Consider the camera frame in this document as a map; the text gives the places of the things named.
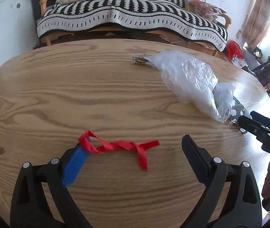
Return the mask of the red ribbon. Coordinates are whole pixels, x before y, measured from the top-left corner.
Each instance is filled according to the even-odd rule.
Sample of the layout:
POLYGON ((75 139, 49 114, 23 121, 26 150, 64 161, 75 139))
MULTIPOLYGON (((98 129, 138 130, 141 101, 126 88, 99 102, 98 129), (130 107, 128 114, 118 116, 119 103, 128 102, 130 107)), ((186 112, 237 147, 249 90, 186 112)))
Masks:
POLYGON ((145 142, 141 144, 126 141, 116 141, 108 143, 102 140, 99 136, 97 136, 90 130, 82 134, 78 138, 78 142, 82 146, 82 148, 88 153, 102 154, 104 152, 113 152, 121 150, 136 152, 138 156, 139 167, 144 171, 148 171, 149 169, 146 151, 160 145, 158 140, 145 142), (97 139, 101 143, 101 145, 98 147, 94 147, 93 144, 89 141, 90 137, 97 139))

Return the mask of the clear plastic bag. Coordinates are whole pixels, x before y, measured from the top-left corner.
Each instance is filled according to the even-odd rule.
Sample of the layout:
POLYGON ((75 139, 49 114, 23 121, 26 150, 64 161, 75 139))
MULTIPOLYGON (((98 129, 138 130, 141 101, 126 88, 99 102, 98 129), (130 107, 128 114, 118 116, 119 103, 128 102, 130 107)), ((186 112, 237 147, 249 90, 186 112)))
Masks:
POLYGON ((162 51, 145 59, 161 72, 163 82, 180 102, 193 103, 220 123, 230 117, 235 85, 219 83, 209 64, 181 51, 162 51))

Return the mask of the green wrapper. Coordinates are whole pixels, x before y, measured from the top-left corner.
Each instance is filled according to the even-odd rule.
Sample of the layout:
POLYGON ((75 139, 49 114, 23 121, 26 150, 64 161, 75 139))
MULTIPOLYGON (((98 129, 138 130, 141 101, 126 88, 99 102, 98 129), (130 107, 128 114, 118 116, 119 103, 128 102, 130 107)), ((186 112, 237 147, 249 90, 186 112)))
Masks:
POLYGON ((145 57, 132 57, 133 64, 137 65, 147 65, 149 63, 149 60, 145 57))

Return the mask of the black wooden chair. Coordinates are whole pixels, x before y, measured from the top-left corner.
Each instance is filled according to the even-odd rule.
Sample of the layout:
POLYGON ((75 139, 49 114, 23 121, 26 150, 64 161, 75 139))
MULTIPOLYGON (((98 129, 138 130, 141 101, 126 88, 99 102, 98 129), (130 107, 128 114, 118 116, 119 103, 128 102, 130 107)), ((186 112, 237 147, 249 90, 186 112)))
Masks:
POLYGON ((270 57, 268 57, 268 60, 265 63, 255 67, 252 72, 265 88, 270 83, 270 57))

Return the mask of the oval wooden coffee table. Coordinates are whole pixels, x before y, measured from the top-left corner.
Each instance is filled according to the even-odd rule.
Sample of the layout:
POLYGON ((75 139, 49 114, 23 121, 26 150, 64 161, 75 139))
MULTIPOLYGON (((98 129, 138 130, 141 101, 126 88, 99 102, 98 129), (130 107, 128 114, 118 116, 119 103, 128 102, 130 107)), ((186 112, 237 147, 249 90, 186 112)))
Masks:
POLYGON ((263 187, 270 154, 232 123, 183 104, 134 56, 178 47, 139 40, 84 40, 43 47, 0 67, 0 216, 9 221, 21 166, 48 163, 91 130, 107 142, 159 141, 149 170, 129 151, 89 156, 69 192, 94 227, 179 227, 204 191, 181 149, 189 134, 226 163, 248 161, 263 187))

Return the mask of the red plastic bag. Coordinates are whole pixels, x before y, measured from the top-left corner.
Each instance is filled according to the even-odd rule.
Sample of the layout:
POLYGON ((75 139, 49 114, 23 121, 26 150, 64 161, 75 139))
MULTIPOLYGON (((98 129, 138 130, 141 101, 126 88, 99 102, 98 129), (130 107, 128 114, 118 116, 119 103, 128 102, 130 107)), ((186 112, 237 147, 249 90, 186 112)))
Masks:
POLYGON ((242 49, 235 41, 229 41, 226 45, 227 56, 230 60, 234 57, 243 58, 242 49))

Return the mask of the brown patterned curtain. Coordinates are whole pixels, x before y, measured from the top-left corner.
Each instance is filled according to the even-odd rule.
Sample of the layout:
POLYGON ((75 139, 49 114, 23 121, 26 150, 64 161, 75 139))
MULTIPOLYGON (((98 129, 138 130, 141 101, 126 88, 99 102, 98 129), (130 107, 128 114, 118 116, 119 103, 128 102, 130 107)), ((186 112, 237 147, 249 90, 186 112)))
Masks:
POLYGON ((270 27, 270 0, 256 0, 242 30, 242 39, 254 49, 266 36, 270 27))

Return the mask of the pink printed cushion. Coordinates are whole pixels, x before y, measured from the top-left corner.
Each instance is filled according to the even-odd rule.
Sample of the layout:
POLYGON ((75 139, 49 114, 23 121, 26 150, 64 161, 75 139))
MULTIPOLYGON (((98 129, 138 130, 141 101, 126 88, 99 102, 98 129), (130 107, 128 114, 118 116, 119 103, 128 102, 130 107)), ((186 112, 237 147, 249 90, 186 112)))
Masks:
POLYGON ((225 10, 206 3, 204 0, 187 0, 186 10, 214 23, 219 15, 227 14, 225 10))

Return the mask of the striped blanket wooden sofa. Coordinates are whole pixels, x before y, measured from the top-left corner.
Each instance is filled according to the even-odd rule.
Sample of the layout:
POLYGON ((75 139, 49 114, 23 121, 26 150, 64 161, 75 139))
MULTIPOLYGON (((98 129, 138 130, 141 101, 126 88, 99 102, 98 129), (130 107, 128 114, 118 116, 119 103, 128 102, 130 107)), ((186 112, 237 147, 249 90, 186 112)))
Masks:
POLYGON ((55 31, 78 32, 108 24, 135 30, 168 30, 192 42, 207 43, 223 51, 227 29, 186 10, 187 0, 91 0, 47 9, 40 0, 41 19, 37 35, 46 38, 55 31))

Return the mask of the white cabinet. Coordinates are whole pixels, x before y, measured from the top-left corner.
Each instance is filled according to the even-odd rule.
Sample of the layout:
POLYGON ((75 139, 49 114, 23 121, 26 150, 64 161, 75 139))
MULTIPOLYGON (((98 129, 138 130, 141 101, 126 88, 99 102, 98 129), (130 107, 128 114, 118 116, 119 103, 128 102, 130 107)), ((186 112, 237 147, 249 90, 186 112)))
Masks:
POLYGON ((0 0, 0 67, 39 43, 31 0, 0 0))

